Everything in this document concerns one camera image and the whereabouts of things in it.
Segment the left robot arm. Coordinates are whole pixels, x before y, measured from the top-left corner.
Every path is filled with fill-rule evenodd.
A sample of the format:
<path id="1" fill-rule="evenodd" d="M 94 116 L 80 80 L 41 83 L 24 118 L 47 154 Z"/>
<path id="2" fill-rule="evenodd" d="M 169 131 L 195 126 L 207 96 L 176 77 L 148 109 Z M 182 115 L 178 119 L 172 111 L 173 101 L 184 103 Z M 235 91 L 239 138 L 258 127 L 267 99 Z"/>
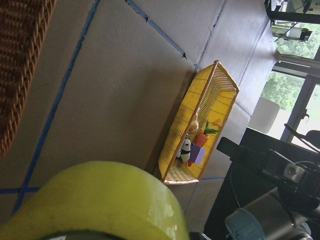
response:
<path id="1" fill-rule="evenodd" d="M 320 223 L 320 207 L 295 211 L 280 196 L 277 188 L 265 193 L 225 219 L 233 240 L 311 240 L 306 221 Z"/>

